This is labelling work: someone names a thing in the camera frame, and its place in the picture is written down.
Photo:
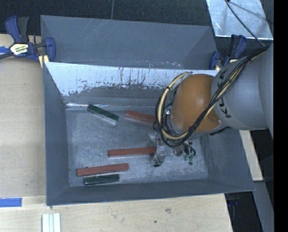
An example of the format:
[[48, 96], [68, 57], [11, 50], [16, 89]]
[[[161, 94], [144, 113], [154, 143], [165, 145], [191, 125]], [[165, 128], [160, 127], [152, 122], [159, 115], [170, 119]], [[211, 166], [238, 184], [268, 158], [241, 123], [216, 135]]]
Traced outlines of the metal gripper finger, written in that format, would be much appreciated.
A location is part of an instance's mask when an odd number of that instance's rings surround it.
[[160, 135], [157, 132], [150, 132], [148, 134], [149, 137], [149, 142], [151, 145], [153, 145], [154, 147], [158, 147], [159, 142], [160, 142]]
[[166, 156], [167, 156], [166, 153], [152, 154], [150, 157], [150, 160], [151, 160], [151, 164], [153, 165], [153, 167], [160, 167], [163, 164]]

